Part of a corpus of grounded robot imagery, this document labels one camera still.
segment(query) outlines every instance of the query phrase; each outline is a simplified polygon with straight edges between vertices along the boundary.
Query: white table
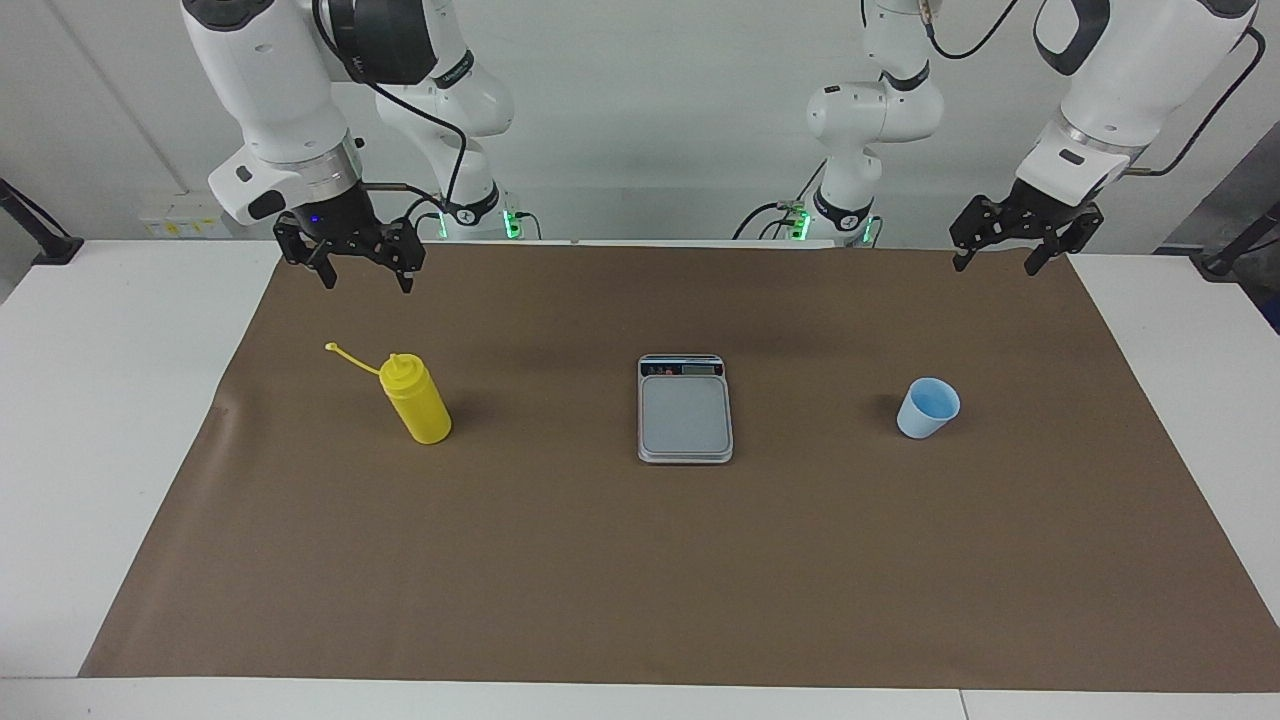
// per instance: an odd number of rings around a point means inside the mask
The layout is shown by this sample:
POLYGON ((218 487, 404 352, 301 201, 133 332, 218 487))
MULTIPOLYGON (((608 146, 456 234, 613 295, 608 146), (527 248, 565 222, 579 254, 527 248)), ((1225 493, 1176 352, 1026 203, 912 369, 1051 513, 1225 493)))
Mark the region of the white table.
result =
MULTIPOLYGON (((92 242, 0 305, 0 719, 1280 717, 1280 694, 73 679, 275 260, 269 242, 92 242)), ((1183 259, 1071 263, 1280 618, 1280 338, 1183 259)))

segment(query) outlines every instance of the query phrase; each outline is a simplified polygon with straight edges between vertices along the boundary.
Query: electrical socket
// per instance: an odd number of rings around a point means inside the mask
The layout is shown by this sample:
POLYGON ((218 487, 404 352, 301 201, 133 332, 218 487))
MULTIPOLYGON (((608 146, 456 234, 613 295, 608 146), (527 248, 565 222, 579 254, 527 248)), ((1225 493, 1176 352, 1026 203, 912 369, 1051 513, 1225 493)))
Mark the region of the electrical socket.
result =
POLYGON ((143 209, 138 219, 155 238, 229 240, 232 237, 223 209, 200 199, 177 197, 172 201, 154 202, 143 209))

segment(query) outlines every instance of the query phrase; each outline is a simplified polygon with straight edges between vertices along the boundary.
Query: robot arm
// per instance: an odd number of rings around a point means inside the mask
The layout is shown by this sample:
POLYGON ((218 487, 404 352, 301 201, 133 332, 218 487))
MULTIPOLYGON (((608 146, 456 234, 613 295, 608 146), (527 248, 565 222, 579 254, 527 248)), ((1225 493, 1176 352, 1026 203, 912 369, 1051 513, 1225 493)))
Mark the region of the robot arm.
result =
POLYGON ((942 94, 929 78, 931 46, 919 0, 874 0, 865 46, 877 82, 828 86, 809 101, 809 128, 831 152, 809 200, 813 237, 856 237, 870 215, 881 160, 874 142, 911 142, 937 132, 942 94))
POLYGON ((506 237, 504 215, 512 214, 509 197, 494 181, 488 155, 474 138, 507 132, 515 119, 515 102, 507 87, 485 70, 467 47, 453 0, 424 0, 422 4, 439 61, 429 82, 393 86, 388 91, 462 129, 467 145, 461 164, 460 140, 452 131, 424 123, 384 96, 378 96, 378 113, 426 156, 440 188, 453 188, 449 195, 453 206, 445 218, 449 237, 506 237))
MULTIPOLYGON (((329 255, 358 255, 390 268, 408 292, 425 251, 408 218, 384 224, 374 214, 347 120, 332 97, 328 49, 317 44, 312 12, 353 79, 398 86, 404 95, 413 95, 412 87, 429 77, 438 90, 468 83, 485 87, 492 106, 499 106, 492 114, 504 122, 461 124, 480 133, 502 132, 511 123, 509 96, 476 69, 452 3, 182 0, 182 5, 196 54, 244 136, 244 146, 209 178, 219 204, 243 224, 279 213, 274 233, 284 259, 316 270, 326 287, 337 282, 329 255), (433 32, 439 32, 438 42, 433 32)), ((445 105, 438 101, 431 109, 445 105)), ((480 105, 471 102, 467 109, 483 115, 480 105)), ((402 122, 397 126, 407 128, 402 122)), ((445 167, 445 177, 452 177, 458 138, 445 159, 439 147, 448 142, 438 133, 431 137, 436 142, 429 159, 436 176, 445 167)), ((486 193, 497 190, 483 151, 468 155, 472 160, 463 163, 458 188, 484 184, 486 193)), ((465 206, 447 200, 442 205, 449 214, 463 215, 465 206)))
POLYGON ((1103 220, 1093 200, 1235 47, 1256 12, 1257 0, 1044 0, 1036 44, 1071 87, 1009 197, 979 195, 951 225, 956 269, 1010 238, 1041 241, 1029 274, 1083 250, 1103 220))

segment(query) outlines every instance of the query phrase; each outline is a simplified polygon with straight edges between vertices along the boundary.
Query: black cable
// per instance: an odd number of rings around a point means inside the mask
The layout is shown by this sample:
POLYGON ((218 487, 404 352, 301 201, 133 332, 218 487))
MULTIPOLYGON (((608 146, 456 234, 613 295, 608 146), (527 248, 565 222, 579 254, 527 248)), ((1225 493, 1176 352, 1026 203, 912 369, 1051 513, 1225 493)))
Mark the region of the black cable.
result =
POLYGON ((787 224, 787 218, 782 218, 781 220, 773 220, 772 223, 764 225, 764 229, 760 231, 759 237, 756 237, 755 240, 764 240, 764 233, 769 232, 769 228, 777 228, 773 231, 773 240, 777 240, 778 232, 782 231, 782 228, 786 227, 786 224, 787 224))
POLYGON ((35 200, 32 200, 32 199, 27 197, 26 195, 23 195, 22 191, 18 190, 17 187, 14 187, 14 186, 12 186, 9 183, 5 183, 5 184, 9 187, 9 192, 12 192, 14 197, 17 197, 18 200, 20 200, 22 204, 26 205, 27 208, 29 208, 33 213, 36 213, 37 215, 40 215, 41 218, 44 218, 45 222, 47 222, 49 224, 51 224, 55 228, 58 228, 58 232, 63 233, 63 237, 69 238, 72 236, 72 233, 67 232, 67 228, 64 228, 61 225, 61 223, 59 223, 58 220, 55 220, 52 215, 50 215, 49 213, 46 213, 45 209, 40 206, 38 202, 36 202, 35 200))
POLYGON ((415 200, 408 206, 408 210, 404 210, 404 214, 401 215, 401 217, 402 218, 410 218, 410 217, 412 217, 413 215, 413 210, 417 210, 419 208, 421 208, 422 205, 426 205, 428 202, 430 202, 436 210, 444 213, 444 206, 440 204, 439 200, 436 200, 433 196, 426 196, 426 197, 419 197, 417 200, 415 200))
POLYGON ((742 240, 742 231, 746 229, 746 225, 751 224, 751 220, 759 218, 760 213, 768 213, 769 210, 782 210, 780 205, 781 202, 769 202, 768 205, 760 205, 755 210, 751 210, 751 214, 748 215, 745 220, 742 220, 742 224, 737 225, 737 232, 733 233, 733 240, 742 240))
POLYGON ((1253 70, 1258 67, 1258 64, 1262 63, 1262 56, 1266 55, 1267 53, 1267 40, 1262 37, 1262 33, 1258 32, 1257 28, 1251 27, 1244 31, 1244 35, 1252 37, 1253 41, 1257 42, 1258 45, 1257 53, 1254 53, 1253 55, 1253 60, 1251 60, 1248 67, 1244 68, 1244 72, 1240 73, 1240 77, 1235 78, 1235 82, 1233 82, 1231 86, 1226 88, 1226 92, 1224 92, 1222 96, 1217 99, 1217 102, 1213 104, 1213 108, 1208 111, 1207 115, 1204 115, 1204 119, 1201 120, 1199 127, 1196 128, 1196 132, 1192 133, 1190 140, 1188 140, 1187 145, 1183 146, 1181 152, 1179 152, 1178 156, 1174 158, 1174 161, 1170 163, 1162 170, 1152 170, 1151 168, 1129 168, 1128 170, 1125 170, 1126 176, 1134 176, 1140 178, 1158 178, 1167 176, 1174 170, 1174 168, 1181 164, 1183 158, 1185 158, 1187 154, 1190 152, 1192 147, 1196 145, 1196 141, 1199 140, 1201 133, 1204 132, 1204 128, 1207 128, 1208 124, 1213 122, 1213 115, 1217 115, 1217 111, 1222 109, 1222 105, 1226 105, 1226 101, 1231 99, 1231 95, 1234 95, 1235 91, 1239 90, 1242 85, 1244 85, 1244 81, 1249 79, 1249 74, 1252 74, 1253 70))
POLYGON ((516 217, 517 218, 532 218, 534 219, 534 227, 538 228, 538 240, 543 238, 543 222, 538 219, 538 215, 535 215, 532 213, 516 213, 516 217))
POLYGON ((1000 29, 1000 26, 1005 24, 1005 19, 1007 19, 1009 14, 1014 12, 1014 8, 1018 6, 1018 3, 1019 0, 1010 0, 1009 5, 1005 8, 1005 12, 1001 13, 998 18, 996 18, 996 24, 991 26, 991 29, 987 31, 987 35, 982 36, 982 40, 978 41, 978 45, 974 45, 973 47, 965 50, 964 53, 947 53, 946 50, 942 49, 941 45, 938 45, 938 38, 934 37, 933 35, 932 14, 923 15, 924 33, 929 36, 929 42, 933 44, 933 49, 938 51, 938 55, 942 55, 947 60, 964 60, 965 58, 972 58, 973 55, 975 55, 978 50, 982 50, 983 45, 986 45, 987 41, 996 35, 996 31, 1000 29))
MULTIPOLYGON (((818 163, 818 169, 817 169, 817 170, 814 170, 812 176, 809 176, 809 182, 804 183, 804 188, 801 188, 801 190, 800 190, 800 192, 799 192, 799 193, 796 195, 796 199, 795 199, 795 201, 796 201, 796 202, 800 202, 801 200, 804 200, 804 195, 805 195, 806 192, 809 192, 809 188, 810 188, 810 187, 813 187, 813 182, 814 182, 815 179, 818 179, 818 176, 820 176, 820 174, 822 174, 822 170, 823 170, 823 168, 826 168, 826 167, 827 167, 827 161, 826 161, 826 160, 823 160, 822 163, 818 163)), ((783 220, 790 220, 790 219, 791 219, 791 211, 790 211, 790 210, 787 210, 787 214, 786 214, 786 215, 783 215, 783 217, 782 217, 782 219, 783 219, 783 220)), ((778 227, 778 228, 776 228, 776 229, 773 231, 773 240, 777 240, 777 238, 778 238, 778 233, 780 233, 781 231, 782 231, 782 228, 781 228, 781 227, 778 227)))
POLYGON ((431 218, 433 220, 439 220, 440 219, 440 214, 439 213, 424 213, 424 214, 419 215, 419 218, 416 220, 413 220, 413 234, 419 236, 419 240, 421 240, 421 237, 422 237, 421 233, 419 233, 419 227, 422 224, 422 220, 425 220, 428 218, 431 218))
POLYGON ((335 58, 342 60, 344 65, 347 65, 348 72, 355 70, 352 72, 352 79, 355 79, 361 85, 369 86, 369 88, 372 90, 374 92, 381 95, 387 100, 394 102, 396 105, 399 105, 401 108, 408 110, 410 113, 413 113, 415 115, 428 122, 435 123, 436 126, 440 126, 442 128, 458 136, 458 158, 453 161, 453 173, 449 176, 449 187, 448 190, 444 191, 444 204, 447 206, 453 206, 453 188, 458 183, 458 173, 462 172, 462 159, 467 154, 467 133, 463 132, 462 128, 460 128, 458 126, 448 120, 436 118, 435 115, 425 110, 420 110, 419 108, 415 108, 413 105, 401 100, 399 97, 396 97, 376 82, 366 79, 364 63, 361 61, 361 59, 346 56, 342 53, 342 50, 338 49, 338 45, 333 41, 333 38, 329 37, 329 31, 324 28, 324 20, 320 17, 320 0, 311 0, 311 19, 315 22, 316 32, 320 33, 320 40, 324 41, 329 51, 333 53, 335 58))

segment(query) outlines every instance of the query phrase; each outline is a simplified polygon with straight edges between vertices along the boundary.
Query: plastic cup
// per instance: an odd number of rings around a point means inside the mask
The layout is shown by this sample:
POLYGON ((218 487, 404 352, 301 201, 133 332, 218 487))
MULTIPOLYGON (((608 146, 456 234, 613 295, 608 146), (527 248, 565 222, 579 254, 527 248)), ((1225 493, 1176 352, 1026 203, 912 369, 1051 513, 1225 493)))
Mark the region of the plastic cup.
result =
POLYGON ((909 438, 924 439, 960 414, 960 395, 937 378, 911 383, 897 411, 897 429, 909 438))

